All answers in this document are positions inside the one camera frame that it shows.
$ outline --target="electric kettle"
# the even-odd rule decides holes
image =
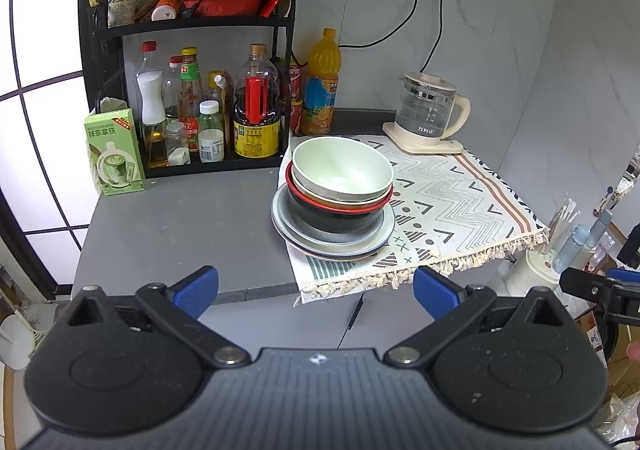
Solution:
[[[402,81],[396,121],[385,123],[383,131],[407,153],[461,153],[462,145],[458,141],[443,140],[465,124],[471,102],[439,76],[407,72]],[[456,122],[449,125],[454,106],[460,107],[460,114]]]

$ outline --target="tablecloth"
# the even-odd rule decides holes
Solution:
[[[323,261],[287,242],[303,303],[386,284],[398,288],[413,280],[420,265],[450,275],[546,242],[546,226],[495,171],[468,151],[415,155],[402,152],[385,136],[350,138],[377,149],[393,165],[390,205],[396,227],[378,253],[361,261]],[[285,184],[290,159],[289,150],[279,185]]]

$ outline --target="blue gripper pad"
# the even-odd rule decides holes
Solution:
[[[172,304],[197,319],[218,295],[218,271],[203,266],[169,287],[166,295]]]
[[[414,297],[437,320],[457,308],[466,292],[437,271],[421,266],[414,273]]]
[[[622,270],[622,268],[611,268],[607,271],[607,277],[617,279],[623,283],[640,284],[640,271]]]

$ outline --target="red bowl rim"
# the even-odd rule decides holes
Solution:
[[[289,191],[293,192],[293,194],[295,194],[297,198],[302,199],[302,201],[304,201],[305,203],[311,206],[314,206],[316,208],[319,208],[321,210],[327,210],[329,212],[337,212],[340,214],[366,214],[368,212],[374,212],[376,210],[380,210],[384,205],[386,205],[391,199],[391,196],[393,195],[393,192],[394,192],[394,187],[392,185],[391,188],[389,189],[389,192],[387,192],[386,196],[382,201],[375,203],[366,208],[353,209],[353,208],[340,208],[337,206],[333,206],[333,207],[326,206],[317,201],[314,201],[313,199],[311,199],[310,197],[304,195],[302,192],[299,191],[298,187],[296,187],[296,185],[293,183],[293,180],[291,179],[291,167],[293,167],[293,161],[289,162],[289,165],[287,165],[287,169],[284,172],[284,177],[287,180],[287,187],[289,187]]]

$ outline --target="kettle handle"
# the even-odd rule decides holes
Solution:
[[[453,125],[450,125],[445,129],[444,133],[442,134],[443,140],[444,138],[449,138],[450,135],[457,133],[460,130],[460,127],[462,127],[465,124],[466,119],[469,117],[469,114],[471,113],[471,102],[469,101],[468,98],[465,98],[460,95],[455,95],[453,97],[453,103],[455,105],[460,106],[461,108],[460,115],[458,116],[458,120],[456,120],[456,123],[454,123]]]

